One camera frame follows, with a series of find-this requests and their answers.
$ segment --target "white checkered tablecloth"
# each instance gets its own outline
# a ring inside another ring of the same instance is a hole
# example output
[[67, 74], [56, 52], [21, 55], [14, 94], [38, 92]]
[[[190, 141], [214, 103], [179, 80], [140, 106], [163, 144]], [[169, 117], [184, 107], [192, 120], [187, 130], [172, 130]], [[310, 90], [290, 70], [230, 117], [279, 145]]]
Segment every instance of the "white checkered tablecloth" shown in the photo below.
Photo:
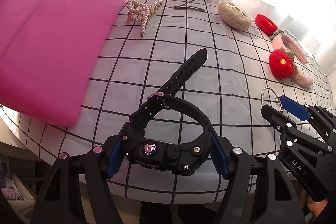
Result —
[[[157, 0], [142, 1], [151, 4]], [[272, 43], [254, 22], [247, 32], [233, 30], [223, 24], [216, 5], [206, 0], [190, 4], [205, 9], [205, 13], [173, 9], [186, 1], [190, 0], [164, 0], [148, 21], [143, 38], [139, 37], [138, 23], [126, 22], [127, 8], [121, 10], [88, 81], [74, 126], [49, 125], [6, 107], [0, 116], [30, 150], [52, 165], [60, 152], [84, 154], [92, 146], [103, 144], [108, 136], [118, 134], [146, 97], [201, 48], [207, 49], [208, 59], [177, 96], [199, 107], [218, 134], [249, 154], [265, 156], [279, 150], [279, 133], [260, 114], [260, 95], [266, 86], [277, 95], [285, 94], [300, 104], [317, 103], [335, 114], [330, 85], [314, 59], [309, 58], [305, 66], [296, 62], [299, 70], [313, 77], [313, 86], [300, 88], [290, 79], [277, 79], [268, 66]], [[277, 108], [272, 95], [270, 100]], [[291, 114], [289, 117], [303, 132], [319, 137], [306, 122]], [[194, 120], [171, 110], [161, 111], [149, 122], [146, 137], [183, 143], [201, 132]], [[255, 183], [256, 177], [251, 177], [251, 193]], [[190, 177], [130, 165], [125, 159], [108, 184], [116, 195], [156, 203], [221, 201], [227, 187], [210, 158]]]

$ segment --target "translucent pink bin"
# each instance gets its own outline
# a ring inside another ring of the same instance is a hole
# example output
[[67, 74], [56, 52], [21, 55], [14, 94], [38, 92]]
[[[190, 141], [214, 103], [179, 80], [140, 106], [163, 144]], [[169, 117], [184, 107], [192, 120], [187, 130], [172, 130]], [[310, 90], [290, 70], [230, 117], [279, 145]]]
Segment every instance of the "translucent pink bin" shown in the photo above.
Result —
[[50, 124], [74, 124], [124, 2], [0, 0], [0, 103]]

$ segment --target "black wristwatch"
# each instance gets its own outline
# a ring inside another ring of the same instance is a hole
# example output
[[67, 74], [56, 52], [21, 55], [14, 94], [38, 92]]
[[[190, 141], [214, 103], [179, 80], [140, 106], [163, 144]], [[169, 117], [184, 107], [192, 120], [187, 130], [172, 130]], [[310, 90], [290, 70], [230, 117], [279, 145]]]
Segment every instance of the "black wristwatch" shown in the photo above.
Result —
[[[158, 170], [171, 170], [173, 174], [192, 175], [208, 158], [211, 133], [214, 129], [209, 118], [195, 105], [175, 97], [184, 83], [207, 59], [206, 49], [191, 56], [160, 88], [147, 97], [147, 101], [134, 112], [123, 127], [122, 150], [134, 164]], [[164, 141], [147, 140], [145, 128], [148, 122], [161, 110], [175, 110], [183, 113], [202, 127], [202, 134], [192, 142], [180, 145]]]

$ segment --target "person's leg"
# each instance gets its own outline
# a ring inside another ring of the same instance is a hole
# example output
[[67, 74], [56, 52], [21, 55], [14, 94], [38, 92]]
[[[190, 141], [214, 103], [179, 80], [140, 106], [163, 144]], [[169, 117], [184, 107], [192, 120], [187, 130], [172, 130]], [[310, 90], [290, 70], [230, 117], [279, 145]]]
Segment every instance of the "person's leg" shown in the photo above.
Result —
[[211, 224], [216, 216], [216, 212], [203, 204], [181, 204], [177, 210], [183, 224]]
[[168, 204], [141, 201], [139, 224], [162, 223], [173, 224], [173, 218]]

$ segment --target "crocheted red flower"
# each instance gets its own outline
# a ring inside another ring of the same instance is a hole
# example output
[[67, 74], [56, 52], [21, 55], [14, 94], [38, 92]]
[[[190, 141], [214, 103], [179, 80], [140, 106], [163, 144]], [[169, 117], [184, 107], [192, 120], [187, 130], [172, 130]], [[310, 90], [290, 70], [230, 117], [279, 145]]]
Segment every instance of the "crocheted red flower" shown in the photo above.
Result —
[[271, 19], [261, 14], [258, 14], [256, 16], [255, 23], [268, 36], [271, 36], [273, 32], [275, 32], [278, 29], [278, 27], [272, 22]]
[[269, 58], [269, 67], [274, 76], [279, 78], [287, 78], [291, 76], [295, 69], [290, 56], [281, 49], [273, 51]]

